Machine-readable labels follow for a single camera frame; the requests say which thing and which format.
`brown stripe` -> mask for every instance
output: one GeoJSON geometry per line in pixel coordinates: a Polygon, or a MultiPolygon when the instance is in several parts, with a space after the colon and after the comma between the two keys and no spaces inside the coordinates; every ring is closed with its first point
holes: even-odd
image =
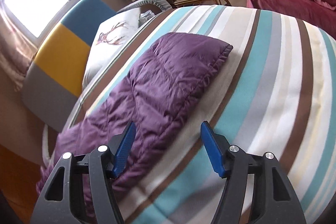
{"type": "Polygon", "coordinates": [[[232,78],[232,81],[230,83],[229,88],[227,89],[227,92],[226,92],[226,94],[223,98],[223,101],[221,102],[217,111],[215,112],[214,116],[212,117],[211,121],[209,122],[209,125],[211,127],[214,127],[216,125],[216,123],[218,122],[218,120],[219,120],[220,116],[222,115],[226,105],[230,101],[231,96],[233,95],[233,92],[235,91],[235,89],[237,87],[239,78],[240,78],[240,76],[241,76],[241,74],[242,74],[242,72],[245,68],[247,59],[250,55],[250,51],[251,51],[251,48],[252,48],[252,45],[253,45],[254,37],[255,37],[255,34],[257,32],[259,17],[260,17],[260,10],[257,10],[257,12],[255,14],[253,25],[252,25],[250,37],[249,37],[249,40],[247,41],[246,48],[245,48],[244,53],[241,57],[241,60],[240,60],[239,65],[237,67],[237,70],[236,70],[236,72],[235,72],[235,74],[232,78]]]}
{"type": "Polygon", "coordinates": [[[304,22],[299,19],[296,21],[299,26],[302,47],[302,83],[293,129],[279,161],[286,174],[289,173],[294,163],[305,135],[313,93],[313,59],[310,39],[304,22]]]}
{"type": "Polygon", "coordinates": [[[73,123],[78,123],[82,121],[85,117],[85,113],[95,102],[99,94],[104,90],[104,88],[111,82],[113,77],[118,73],[118,71],[124,66],[127,60],[132,56],[132,54],[137,50],[137,48],[143,43],[143,41],[155,30],[157,26],[174,10],[170,9],[162,14],[158,15],[152,22],[150,22],[139,35],[134,39],[134,41],[125,49],[125,51],[120,55],[120,57],[115,61],[112,67],[110,67],[107,72],[98,80],[97,85],[91,90],[90,94],[84,98],[81,109],[78,111],[76,121],[73,123]]]}
{"type": "MultiPolygon", "coordinates": [[[[243,72],[243,69],[245,67],[245,64],[247,62],[247,59],[249,57],[249,54],[252,48],[255,34],[257,32],[259,17],[260,17],[260,10],[257,10],[256,15],[254,17],[254,22],[252,25],[249,40],[247,41],[246,48],[241,57],[237,70],[232,78],[231,84],[223,98],[223,101],[221,102],[216,113],[214,114],[214,116],[209,122],[211,127],[214,127],[216,125],[219,117],[221,116],[221,113],[225,109],[225,106],[227,105],[227,103],[230,101],[230,98],[238,84],[239,78],[243,72]]],[[[185,155],[185,157],[181,160],[181,162],[177,165],[177,167],[166,177],[166,179],[157,188],[155,188],[155,190],[148,196],[148,198],[144,202],[142,202],[137,207],[137,209],[125,220],[125,224],[130,224],[133,220],[135,220],[140,215],[140,213],[144,209],[146,209],[148,206],[150,206],[154,202],[154,200],[169,186],[169,184],[181,174],[181,172],[184,170],[187,164],[194,158],[197,152],[201,149],[202,145],[203,143],[201,139],[199,138],[196,141],[196,143],[192,146],[192,148],[188,151],[188,153],[185,155]]]]}

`bed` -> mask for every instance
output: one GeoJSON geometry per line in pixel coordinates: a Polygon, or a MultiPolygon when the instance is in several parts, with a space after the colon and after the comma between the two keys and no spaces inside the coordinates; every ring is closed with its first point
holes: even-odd
{"type": "Polygon", "coordinates": [[[335,9],[324,7],[313,0],[247,0],[247,7],[271,10],[300,18],[322,28],[336,38],[335,9]]]}
{"type": "MultiPolygon", "coordinates": [[[[69,128],[94,115],[141,54],[170,32],[214,37],[231,44],[233,50],[172,144],[119,198],[125,223],[211,222],[224,181],[212,170],[200,141],[204,120],[247,153],[272,151],[293,184],[307,223],[332,221],[336,41],[294,17],[220,5],[171,9],[157,15],[83,91],[58,142],[69,128]]],[[[67,144],[56,146],[53,161],[42,170],[38,191],[68,149],[67,144]]],[[[127,174],[121,177],[127,180],[127,174]]],[[[241,223],[248,218],[252,185],[253,177],[249,177],[241,223]]],[[[85,201],[92,206],[89,194],[85,201]]]]}

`teal stripe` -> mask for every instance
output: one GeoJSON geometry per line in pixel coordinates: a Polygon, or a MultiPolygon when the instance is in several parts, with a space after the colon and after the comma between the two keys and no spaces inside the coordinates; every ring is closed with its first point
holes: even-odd
{"type": "Polygon", "coordinates": [[[124,69],[124,71],[120,74],[117,80],[109,87],[107,91],[105,91],[102,98],[100,98],[98,104],[95,106],[94,110],[101,106],[103,102],[108,98],[111,90],[118,84],[120,81],[127,75],[131,66],[136,62],[136,60],[161,36],[166,33],[169,33],[171,29],[176,25],[176,23],[190,10],[194,8],[193,6],[182,7],[178,9],[168,20],[167,22],[160,27],[159,30],[155,32],[155,34],[147,41],[146,45],[141,49],[141,51],[137,54],[135,58],[128,64],[128,66],[124,69]]]}
{"type": "Polygon", "coordinates": [[[132,223],[162,223],[181,203],[203,185],[211,172],[213,170],[209,157],[204,146],[202,146],[179,177],[169,184],[169,187],[155,199],[155,202],[147,207],[132,223]]]}
{"type": "Polygon", "coordinates": [[[215,132],[232,143],[250,109],[266,63],[272,32],[272,12],[261,10],[250,55],[237,87],[220,116],[215,132]]]}
{"type": "Polygon", "coordinates": [[[210,15],[204,21],[204,23],[202,24],[201,28],[197,31],[197,34],[205,34],[206,31],[210,28],[212,22],[214,21],[214,19],[218,15],[218,13],[220,13],[221,11],[223,11],[225,8],[226,8],[225,6],[217,5],[216,8],[214,8],[211,11],[210,15]]]}
{"type": "MultiPolygon", "coordinates": [[[[331,45],[331,41],[328,37],[328,35],[325,33],[325,31],[321,30],[323,39],[325,41],[325,46],[327,48],[328,52],[328,58],[329,58],[329,64],[330,64],[330,71],[331,71],[331,83],[332,83],[332,94],[333,99],[331,103],[331,114],[330,114],[330,123],[329,123],[329,130],[327,139],[325,141],[325,147],[323,149],[322,157],[320,160],[320,164],[315,172],[314,178],[311,181],[309,188],[307,192],[305,193],[303,199],[301,200],[301,205],[303,211],[306,211],[309,207],[310,203],[312,202],[313,198],[315,197],[317,191],[319,190],[322,181],[325,177],[325,174],[327,172],[327,169],[330,164],[331,156],[334,150],[335,141],[336,141],[336,59],[335,59],[335,53],[333,50],[333,47],[331,45]]],[[[330,184],[330,180],[335,179],[330,176],[327,180],[327,184],[325,187],[327,187],[330,184]]]]}
{"type": "MultiPolygon", "coordinates": [[[[213,11],[214,14],[212,15],[211,13],[209,16],[214,16],[215,13],[218,13],[218,12],[220,12],[220,10],[213,11]]],[[[266,53],[265,53],[265,49],[263,48],[268,49],[271,30],[272,30],[272,12],[261,11],[260,18],[259,18],[259,25],[257,28],[256,36],[255,36],[253,46],[251,49],[251,53],[246,63],[246,67],[248,64],[250,64],[250,66],[254,66],[254,64],[256,63],[255,59],[261,58],[264,61],[258,63],[260,68],[257,71],[261,71],[261,72],[263,71],[264,64],[266,62],[266,58],[268,54],[268,50],[266,50],[266,53]]],[[[250,70],[243,70],[242,76],[243,74],[249,74],[249,73],[252,73],[252,72],[250,70]]],[[[246,84],[245,82],[240,82],[240,81],[238,83],[238,85],[243,85],[243,84],[245,85],[244,90],[248,90],[250,88],[249,83],[246,84]]],[[[147,207],[132,223],[133,224],[162,223],[164,220],[167,219],[167,217],[169,217],[171,213],[173,213],[176,210],[176,208],[180,206],[181,203],[183,203],[192,193],[196,192],[203,185],[204,181],[213,172],[212,165],[209,161],[209,157],[206,153],[204,146],[202,146],[199,153],[196,154],[196,156],[187,165],[185,170],[187,169],[192,170],[192,173],[182,172],[160,194],[160,196],[157,199],[155,199],[153,204],[147,207]]]]}

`metal screw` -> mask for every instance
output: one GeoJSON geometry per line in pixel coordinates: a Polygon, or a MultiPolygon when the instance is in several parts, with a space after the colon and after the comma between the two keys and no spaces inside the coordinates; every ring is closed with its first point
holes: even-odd
{"type": "Polygon", "coordinates": [[[270,160],[274,158],[274,155],[271,152],[267,152],[265,156],[270,160]]]}
{"type": "Polygon", "coordinates": [[[106,145],[101,145],[100,147],[98,147],[98,151],[99,152],[105,152],[107,150],[107,146],[106,145]]]}
{"type": "Polygon", "coordinates": [[[70,158],[71,157],[71,152],[65,152],[63,155],[62,155],[62,158],[63,159],[68,159],[68,158],[70,158]]]}
{"type": "Polygon", "coordinates": [[[230,151],[232,151],[232,152],[238,152],[238,151],[239,151],[239,147],[236,146],[236,145],[231,145],[229,149],[230,149],[230,151]]]}

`blue gripper pad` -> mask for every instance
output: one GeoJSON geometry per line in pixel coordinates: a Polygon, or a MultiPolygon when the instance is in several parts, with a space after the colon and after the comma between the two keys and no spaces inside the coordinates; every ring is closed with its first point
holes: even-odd
{"type": "Polygon", "coordinates": [[[114,155],[112,174],[115,178],[117,178],[125,168],[129,152],[135,139],[135,133],[135,123],[132,122],[114,155]]]}
{"type": "Polygon", "coordinates": [[[201,139],[213,170],[223,178],[225,174],[223,155],[230,146],[228,141],[224,136],[215,134],[207,121],[201,124],[201,139]]]}

